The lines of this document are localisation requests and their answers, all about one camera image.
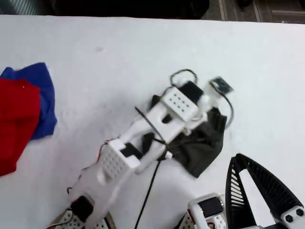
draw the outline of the wire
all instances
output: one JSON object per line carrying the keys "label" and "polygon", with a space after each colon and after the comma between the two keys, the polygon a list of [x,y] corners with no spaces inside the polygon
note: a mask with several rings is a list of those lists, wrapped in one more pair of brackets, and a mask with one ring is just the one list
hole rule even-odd
{"label": "wire", "polygon": [[194,73],[194,72],[193,72],[192,70],[190,70],[190,69],[181,69],[181,70],[175,72],[174,74],[172,74],[172,75],[170,76],[171,85],[172,85],[172,86],[175,86],[175,84],[173,83],[173,78],[174,78],[176,75],[178,75],[178,74],[180,74],[180,73],[183,73],[183,72],[190,72],[191,74],[193,74],[193,76],[194,76],[194,84],[197,84],[197,83],[198,83],[198,76],[197,76],[196,73]]}
{"label": "wire", "polygon": [[151,123],[151,121],[149,121],[149,119],[146,117],[146,115],[142,111],[140,111],[136,106],[134,108],[145,119],[145,121],[152,127],[152,129],[156,132],[156,134],[161,138],[163,144],[166,146],[166,149],[167,149],[168,145],[167,145],[165,139],[160,134],[160,132],[157,130],[157,128]]}
{"label": "wire", "polygon": [[162,161],[158,161],[158,164],[157,164],[156,168],[154,169],[154,172],[153,172],[153,175],[152,175],[152,180],[151,180],[151,183],[150,183],[150,185],[149,185],[148,191],[147,191],[147,193],[146,193],[146,197],[145,197],[145,200],[144,200],[144,202],[143,202],[143,205],[142,205],[140,214],[139,214],[139,216],[138,216],[137,222],[136,222],[136,224],[135,224],[135,226],[134,226],[134,229],[137,229],[137,228],[138,228],[138,225],[139,225],[139,222],[140,222],[142,213],[143,213],[144,208],[145,208],[145,206],[146,206],[146,203],[147,203],[149,194],[150,194],[151,189],[152,189],[152,186],[153,186],[154,179],[155,179],[155,177],[156,177],[156,173],[157,173],[157,171],[158,171],[158,168],[159,168],[161,162],[162,162]]}
{"label": "wire", "polygon": [[227,129],[232,124],[232,122],[233,122],[233,119],[234,119],[234,108],[233,108],[230,100],[227,98],[227,96],[225,96],[224,93],[222,93],[217,87],[215,87],[215,85],[212,82],[210,82],[210,85],[211,85],[212,88],[214,88],[215,91],[218,92],[218,94],[220,94],[228,102],[228,104],[230,106],[231,115],[230,115],[230,119],[229,119],[227,125],[225,126],[225,129]]}
{"label": "wire", "polygon": [[64,222],[64,223],[55,223],[55,224],[52,224],[50,226],[48,226],[46,229],[50,229],[50,228],[54,228],[54,227],[57,227],[57,226],[62,226],[62,225],[66,225],[68,223],[70,223],[73,219],[73,216],[74,216],[74,213],[72,212],[72,215],[71,215],[71,219],[69,219],[69,221],[67,222]]}
{"label": "wire", "polygon": [[72,189],[71,187],[67,188],[67,193],[70,194],[70,189]]}
{"label": "wire", "polygon": [[[164,157],[164,155],[165,155],[165,153],[166,153],[166,151],[167,151],[167,149],[168,149],[168,145],[167,145],[165,139],[162,137],[162,135],[161,135],[160,132],[157,130],[157,128],[151,123],[151,121],[149,121],[149,119],[146,117],[146,115],[145,115],[142,111],[140,111],[136,106],[135,106],[134,108],[135,108],[136,111],[145,119],[145,121],[152,127],[152,129],[156,132],[156,134],[160,137],[161,141],[158,140],[158,142],[160,142],[160,143],[162,143],[162,144],[165,145],[166,150],[164,151],[163,155],[161,156],[161,157]],[[150,194],[150,192],[151,192],[151,189],[152,189],[152,186],[153,186],[153,182],[154,182],[154,179],[155,179],[155,177],[156,177],[156,174],[157,174],[158,168],[159,168],[159,166],[160,166],[160,163],[161,163],[161,160],[158,161],[158,164],[157,164],[157,166],[156,166],[156,168],[155,168],[155,170],[154,170],[154,172],[153,172],[152,180],[151,180],[151,183],[150,183],[149,188],[148,188],[148,190],[147,190],[146,197],[145,197],[145,200],[144,200],[144,202],[143,202],[143,205],[142,205],[140,214],[139,214],[139,216],[138,216],[137,222],[136,222],[136,224],[135,224],[135,226],[134,226],[134,229],[137,229],[137,228],[138,228],[138,225],[139,225],[139,222],[140,222],[142,213],[143,213],[144,208],[145,208],[145,206],[146,206],[146,203],[147,203],[149,194]]]}

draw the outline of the white table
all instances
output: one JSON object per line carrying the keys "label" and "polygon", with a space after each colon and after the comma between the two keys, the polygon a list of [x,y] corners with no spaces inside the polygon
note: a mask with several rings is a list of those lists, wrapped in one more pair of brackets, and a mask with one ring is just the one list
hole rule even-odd
{"label": "white table", "polygon": [[[235,89],[235,120],[222,153],[198,179],[173,160],[161,164],[139,228],[172,228],[189,200],[224,193],[237,152],[305,203],[304,25],[0,16],[0,31],[0,71],[46,62],[58,118],[54,135],[30,142],[17,171],[0,178],[1,228],[46,227],[69,205],[66,188],[100,144],[122,132],[133,107],[144,110],[182,68],[194,70],[201,86],[222,76]],[[221,110],[229,114],[225,101]],[[111,208],[117,228],[134,227],[154,166],[123,187]],[[258,223],[266,225],[258,202]]]}

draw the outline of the floor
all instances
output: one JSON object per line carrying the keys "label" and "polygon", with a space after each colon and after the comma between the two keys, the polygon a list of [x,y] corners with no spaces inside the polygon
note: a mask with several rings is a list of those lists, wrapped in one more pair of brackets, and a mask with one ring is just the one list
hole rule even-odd
{"label": "floor", "polygon": [[305,24],[305,10],[298,0],[254,0],[244,9],[236,0],[210,0],[210,8],[202,20]]}

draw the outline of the fabric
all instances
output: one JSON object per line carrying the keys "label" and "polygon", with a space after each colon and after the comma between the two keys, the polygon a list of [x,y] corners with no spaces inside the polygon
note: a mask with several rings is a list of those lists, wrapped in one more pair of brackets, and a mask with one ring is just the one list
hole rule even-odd
{"label": "fabric", "polygon": [[[151,107],[160,100],[154,95]],[[208,113],[208,122],[204,122],[192,131],[189,136],[178,135],[170,144],[169,151],[180,164],[194,177],[198,178],[208,166],[217,158],[223,148],[224,128],[227,117],[221,115],[217,108],[211,109]],[[164,123],[170,122],[167,115]],[[148,133],[142,138],[142,152],[147,153],[154,133]]]}
{"label": "fabric", "polygon": [[54,132],[57,119],[55,116],[54,86],[45,63],[36,63],[15,71],[7,67],[0,78],[19,80],[25,79],[40,88],[41,113],[39,123],[31,140],[39,139]]}
{"label": "fabric", "polygon": [[39,88],[26,80],[0,79],[0,176],[12,173],[40,116]]}

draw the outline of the robotic arm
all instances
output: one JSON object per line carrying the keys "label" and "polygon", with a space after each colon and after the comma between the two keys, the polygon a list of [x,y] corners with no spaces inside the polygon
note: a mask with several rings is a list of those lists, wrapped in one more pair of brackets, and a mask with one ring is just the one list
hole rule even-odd
{"label": "robotic arm", "polygon": [[[146,115],[138,111],[140,117],[125,133],[101,148],[98,161],[83,170],[69,191],[73,213],[87,227],[93,227],[108,213],[122,184],[132,173],[141,174],[161,156],[171,158],[167,144],[180,133],[189,135],[207,121],[206,112],[217,106],[222,93],[231,90],[221,77],[211,80],[204,90],[191,81],[181,80],[166,90],[160,102]],[[163,123],[167,115],[171,121]],[[155,133],[155,140],[143,155],[131,141],[151,132]]]}
{"label": "robotic arm", "polygon": [[[267,227],[257,225],[239,176],[244,169],[270,208],[275,224]],[[303,229],[304,226],[304,206],[299,199],[267,169],[237,154],[232,157],[228,168],[225,207],[215,193],[194,199],[175,229]]]}

